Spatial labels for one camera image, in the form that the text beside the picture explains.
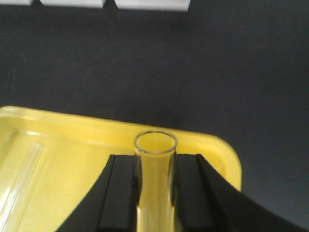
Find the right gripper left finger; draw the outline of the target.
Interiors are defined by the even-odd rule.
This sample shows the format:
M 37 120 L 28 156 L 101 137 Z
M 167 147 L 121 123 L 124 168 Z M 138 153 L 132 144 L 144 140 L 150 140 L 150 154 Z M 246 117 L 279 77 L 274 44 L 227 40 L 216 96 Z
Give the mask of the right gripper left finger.
M 90 191 L 57 231 L 137 231 L 137 163 L 133 155 L 110 155 Z

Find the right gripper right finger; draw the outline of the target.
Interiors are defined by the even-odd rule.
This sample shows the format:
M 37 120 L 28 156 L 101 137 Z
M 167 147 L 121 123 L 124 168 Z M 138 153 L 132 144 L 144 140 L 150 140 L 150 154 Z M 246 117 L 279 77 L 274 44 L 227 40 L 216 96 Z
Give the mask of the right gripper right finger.
M 177 232 L 302 232 L 229 184 L 200 154 L 174 161 Z

